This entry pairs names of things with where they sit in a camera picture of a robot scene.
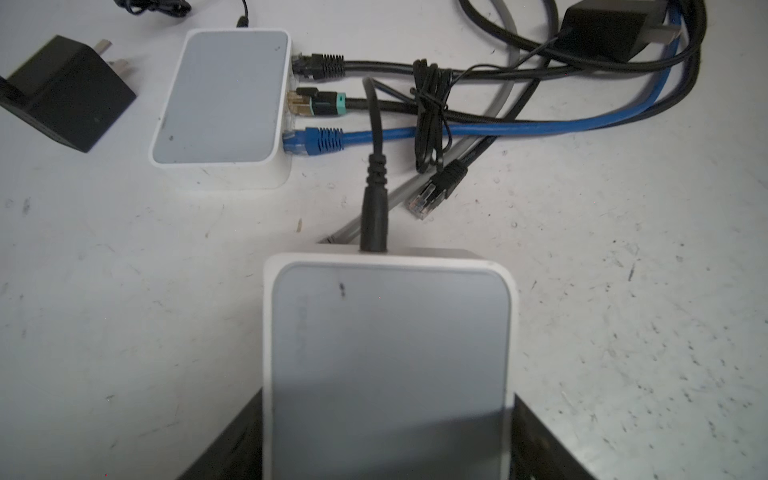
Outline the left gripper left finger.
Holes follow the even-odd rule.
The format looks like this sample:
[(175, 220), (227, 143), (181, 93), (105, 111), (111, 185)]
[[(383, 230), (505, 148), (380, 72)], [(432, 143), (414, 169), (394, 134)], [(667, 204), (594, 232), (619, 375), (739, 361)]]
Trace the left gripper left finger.
[(263, 391), (179, 477), (192, 479), (262, 479)]

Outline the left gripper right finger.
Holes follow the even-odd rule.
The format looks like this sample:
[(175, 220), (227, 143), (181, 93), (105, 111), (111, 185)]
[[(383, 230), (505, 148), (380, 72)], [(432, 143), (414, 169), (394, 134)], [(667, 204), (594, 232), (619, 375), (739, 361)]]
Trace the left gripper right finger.
[(518, 395), (511, 419), (511, 478), (595, 480)]

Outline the white network switch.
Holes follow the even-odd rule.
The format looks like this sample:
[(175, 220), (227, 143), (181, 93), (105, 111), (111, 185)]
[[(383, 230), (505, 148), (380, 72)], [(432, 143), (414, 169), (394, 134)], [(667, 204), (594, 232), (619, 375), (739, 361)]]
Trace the white network switch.
[(519, 296), (466, 250), (265, 261), (266, 479), (506, 479)]
[(195, 29), (149, 152), (184, 190), (274, 189), (288, 179), (292, 39), (283, 29)]

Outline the black power adapter with cord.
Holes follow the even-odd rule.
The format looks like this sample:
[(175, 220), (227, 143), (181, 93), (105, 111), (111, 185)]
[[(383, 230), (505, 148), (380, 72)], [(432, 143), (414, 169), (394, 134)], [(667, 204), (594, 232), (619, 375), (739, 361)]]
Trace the black power adapter with cord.
[(87, 153), (135, 101), (125, 59), (108, 61), (112, 45), (54, 36), (8, 78), (1, 107), (51, 140)]

